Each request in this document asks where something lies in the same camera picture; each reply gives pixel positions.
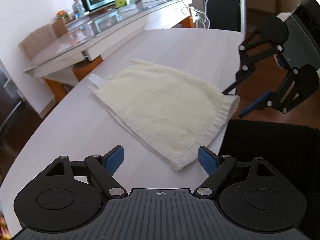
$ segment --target orange wooden leg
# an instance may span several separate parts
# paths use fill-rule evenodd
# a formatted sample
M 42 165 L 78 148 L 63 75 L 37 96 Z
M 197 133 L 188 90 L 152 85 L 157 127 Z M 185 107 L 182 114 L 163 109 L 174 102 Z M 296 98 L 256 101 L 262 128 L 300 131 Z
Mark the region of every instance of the orange wooden leg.
M 94 70 L 102 61 L 103 60 L 101 56 L 97 57 L 93 61 L 84 60 L 75 64 L 72 71 L 75 74 L 77 80 L 81 81 L 86 77 L 86 75 L 88 75 L 92 70 Z
M 189 9 L 190 16 L 185 18 L 180 22 L 182 28 L 194 28 L 193 20 L 192 20 L 192 14 L 191 14 L 191 9 Z
M 65 91 L 61 83 L 47 78 L 45 78 L 44 81 L 51 89 L 57 102 L 60 102 L 67 95 L 67 92 Z

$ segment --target cream-colored towel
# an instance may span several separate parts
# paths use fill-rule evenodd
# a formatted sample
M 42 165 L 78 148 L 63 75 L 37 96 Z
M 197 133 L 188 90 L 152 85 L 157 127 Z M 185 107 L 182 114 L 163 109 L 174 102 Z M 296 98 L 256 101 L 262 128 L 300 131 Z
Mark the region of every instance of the cream-colored towel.
M 200 78 L 137 59 L 105 84 L 89 79 L 119 124 L 175 170 L 197 158 L 198 148 L 213 141 L 239 103 L 238 96 L 224 96 Z

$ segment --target white desk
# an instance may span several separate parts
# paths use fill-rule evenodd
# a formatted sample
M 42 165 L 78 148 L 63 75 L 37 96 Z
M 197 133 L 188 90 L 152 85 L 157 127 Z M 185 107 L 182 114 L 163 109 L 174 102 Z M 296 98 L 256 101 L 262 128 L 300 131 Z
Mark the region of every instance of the white desk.
M 243 34 L 224 30 L 168 29 L 138 34 L 112 53 L 92 73 L 101 77 L 117 73 L 132 58 L 175 67 L 226 88 L 239 70 L 238 45 Z M 13 210 L 18 192 L 61 155 L 71 161 L 92 154 L 104 155 L 116 145 L 125 149 L 124 162 L 114 177 L 128 192 L 139 188 L 190 188 L 208 176 L 195 161 L 181 171 L 150 152 L 124 130 L 98 102 L 82 80 L 49 114 L 10 168 L 0 188 L 0 203 L 10 233 L 21 229 Z M 209 148 L 218 153 L 224 132 Z
M 132 11 L 100 15 L 43 49 L 25 72 L 75 86 L 78 80 L 72 72 L 74 64 L 86 57 L 92 61 L 101 56 L 104 60 L 143 30 L 172 28 L 190 15 L 184 7 L 191 3 L 192 0 L 138 3 Z

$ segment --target gray gripper base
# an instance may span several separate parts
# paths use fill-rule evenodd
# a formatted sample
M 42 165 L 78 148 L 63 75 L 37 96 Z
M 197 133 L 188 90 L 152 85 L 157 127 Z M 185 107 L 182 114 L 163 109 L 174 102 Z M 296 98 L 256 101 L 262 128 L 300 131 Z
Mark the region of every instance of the gray gripper base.
M 133 189 L 110 200 L 91 223 L 65 233 L 40 233 L 25 228 L 15 240 L 308 240 L 296 229 L 260 234 L 226 220 L 211 200 L 188 189 Z

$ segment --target orange lid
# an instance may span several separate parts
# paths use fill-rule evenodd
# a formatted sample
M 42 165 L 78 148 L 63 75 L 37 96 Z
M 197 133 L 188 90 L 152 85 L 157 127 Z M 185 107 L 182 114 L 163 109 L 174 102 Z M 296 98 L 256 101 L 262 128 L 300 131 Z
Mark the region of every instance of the orange lid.
M 66 12 L 65 10 L 59 11 L 59 12 L 57 13 L 57 16 L 59 16 L 59 15 L 61 15 L 61 14 L 64 14 L 65 12 Z

